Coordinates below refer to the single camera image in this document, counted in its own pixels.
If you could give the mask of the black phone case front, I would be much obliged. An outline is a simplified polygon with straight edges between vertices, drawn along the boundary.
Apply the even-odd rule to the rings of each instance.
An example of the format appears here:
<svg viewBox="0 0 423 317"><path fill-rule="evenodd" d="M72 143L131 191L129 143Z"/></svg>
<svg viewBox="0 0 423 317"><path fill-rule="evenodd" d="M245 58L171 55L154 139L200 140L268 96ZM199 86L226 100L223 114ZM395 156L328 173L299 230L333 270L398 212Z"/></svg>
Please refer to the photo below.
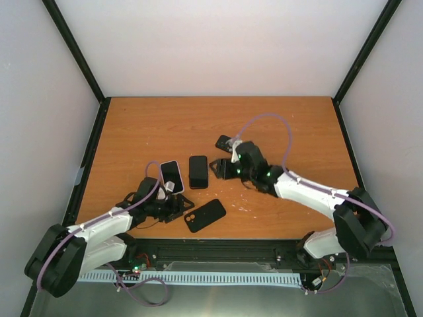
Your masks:
<svg viewBox="0 0 423 317"><path fill-rule="evenodd" d="M184 221L191 233L197 233L224 216L226 216L224 206L220 200L213 199L205 205L187 213L184 216Z"/></svg>

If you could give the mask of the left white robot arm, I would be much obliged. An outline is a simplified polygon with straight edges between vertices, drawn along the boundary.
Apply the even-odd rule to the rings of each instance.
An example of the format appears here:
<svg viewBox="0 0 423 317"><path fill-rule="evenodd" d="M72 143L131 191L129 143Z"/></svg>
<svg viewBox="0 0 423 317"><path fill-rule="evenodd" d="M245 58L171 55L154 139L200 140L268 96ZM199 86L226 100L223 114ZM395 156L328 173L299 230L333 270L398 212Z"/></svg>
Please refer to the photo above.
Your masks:
<svg viewBox="0 0 423 317"><path fill-rule="evenodd" d="M58 298L93 269L117 261L132 265L137 260L137 247L130 230L149 217L169 223L194 208L192 201L173 189L172 182L162 184L146 177L137 191L108 212L80 225L52 225L32 253L24 274L38 289Z"/></svg>

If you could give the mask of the right black frame post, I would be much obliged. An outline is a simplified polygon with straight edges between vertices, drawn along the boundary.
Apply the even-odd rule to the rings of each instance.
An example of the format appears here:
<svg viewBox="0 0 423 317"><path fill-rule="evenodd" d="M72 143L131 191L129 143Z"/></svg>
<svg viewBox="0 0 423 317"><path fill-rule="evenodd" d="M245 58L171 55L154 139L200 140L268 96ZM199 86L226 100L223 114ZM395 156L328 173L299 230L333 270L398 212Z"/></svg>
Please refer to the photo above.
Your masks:
<svg viewBox="0 0 423 317"><path fill-rule="evenodd" d="M385 31L401 3L401 0L388 0L386 2L384 8L375 21L375 24L365 39L365 42L361 46L354 62L348 70L344 80L342 81L339 89L337 90L334 98L332 99L335 107L339 107L344 97L347 95L347 92L358 76L361 68L364 66L365 62L376 46L376 43L380 39L381 35Z"/></svg>

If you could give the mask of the black frame post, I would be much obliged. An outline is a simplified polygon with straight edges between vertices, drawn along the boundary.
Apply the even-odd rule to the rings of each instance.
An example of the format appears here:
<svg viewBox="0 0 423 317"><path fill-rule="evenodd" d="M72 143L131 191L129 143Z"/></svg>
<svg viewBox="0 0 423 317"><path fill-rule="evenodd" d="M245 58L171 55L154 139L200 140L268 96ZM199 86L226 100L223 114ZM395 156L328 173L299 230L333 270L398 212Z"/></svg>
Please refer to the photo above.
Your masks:
<svg viewBox="0 0 423 317"><path fill-rule="evenodd" d="M347 92L358 76L361 68L364 66L365 62L376 46L376 43L380 39L381 35L385 31L401 3L401 0L388 0L386 2L384 8L375 21L375 24L365 39L365 42L361 46L354 62L348 70L344 80L342 81L339 89L337 90L334 98L332 99L335 107L339 107L344 97L347 95Z"/></svg>
<svg viewBox="0 0 423 317"><path fill-rule="evenodd" d="M82 75L84 76L97 102L101 107L108 107L110 104L110 99L105 97L104 93L102 92L102 89L100 88L100 85L98 84L89 64L87 63L87 60L85 59L85 56L83 55L83 52L81 51L81 48L79 47L58 4L54 0L42 0L42 4L44 5L58 32L63 38L63 41L65 42Z"/></svg>

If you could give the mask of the left black frame post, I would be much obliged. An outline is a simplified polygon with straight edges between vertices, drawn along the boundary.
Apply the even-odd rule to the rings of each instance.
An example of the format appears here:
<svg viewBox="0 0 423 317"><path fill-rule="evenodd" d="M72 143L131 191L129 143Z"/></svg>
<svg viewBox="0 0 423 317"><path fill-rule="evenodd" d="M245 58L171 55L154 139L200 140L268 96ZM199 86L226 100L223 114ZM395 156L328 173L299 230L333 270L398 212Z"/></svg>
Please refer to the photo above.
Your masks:
<svg viewBox="0 0 423 317"><path fill-rule="evenodd" d="M110 99L105 97L104 93L102 92L102 89L100 88L100 85L98 84L89 64L87 63L87 60L85 59L85 56L83 55L83 52L81 51L81 48L79 47L58 4L54 0L42 0L42 4L44 5L58 32L63 38L63 41L65 42L82 75L84 76L97 102L101 107L108 107L110 104Z"/></svg>

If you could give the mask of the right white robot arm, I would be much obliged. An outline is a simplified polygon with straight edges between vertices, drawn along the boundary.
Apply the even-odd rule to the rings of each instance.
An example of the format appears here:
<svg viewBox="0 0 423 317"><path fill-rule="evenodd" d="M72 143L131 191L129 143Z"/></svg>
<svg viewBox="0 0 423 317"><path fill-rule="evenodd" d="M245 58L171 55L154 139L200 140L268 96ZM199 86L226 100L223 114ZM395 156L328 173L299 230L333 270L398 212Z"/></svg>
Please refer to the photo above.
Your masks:
<svg viewBox="0 0 423 317"><path fill-rule="evenodd" d="M331 229L310 232L303 237L297 247L297 255L302 260L339 253L367 258L382 243L389 224L365 189L330 188L304 179L283 166L270 165L251 141L234 141L222 135L215 146L230 154L229 158L210 163L217 178L250 182L261 193L304 205L334 223Z"/></svg>

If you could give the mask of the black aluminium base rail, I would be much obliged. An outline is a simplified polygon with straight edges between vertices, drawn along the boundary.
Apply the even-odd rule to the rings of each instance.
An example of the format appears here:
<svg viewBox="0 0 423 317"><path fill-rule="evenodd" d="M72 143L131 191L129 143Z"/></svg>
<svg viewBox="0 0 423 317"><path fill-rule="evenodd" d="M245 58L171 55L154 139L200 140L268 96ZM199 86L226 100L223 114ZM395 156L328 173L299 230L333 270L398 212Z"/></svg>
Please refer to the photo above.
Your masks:
<svg viewBox="0 0 423 317"><path fill-rule="evenodd" d="M297 255L297 240L151 239L132 241L127 254L112 265L130 269L149 261L163 270L173 262L257 263L294 272L318 271L318 260Z"/></svg>

